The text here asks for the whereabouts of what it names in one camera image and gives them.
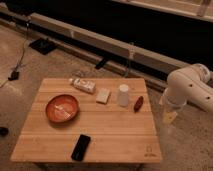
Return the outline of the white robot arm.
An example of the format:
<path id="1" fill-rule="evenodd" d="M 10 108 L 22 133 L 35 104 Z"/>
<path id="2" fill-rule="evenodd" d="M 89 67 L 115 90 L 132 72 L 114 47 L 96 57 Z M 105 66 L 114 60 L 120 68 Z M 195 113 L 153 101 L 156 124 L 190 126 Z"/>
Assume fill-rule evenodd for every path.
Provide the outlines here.
<path id="1" fill-rule="evenodd" d="M 213 88 L 207 85 L 210 71 L 203 64 L 193 64 L 172 71 L 159 104 L 163 106 L 163 123 L 171 124 L 188 101 L 213 113 Z"/>

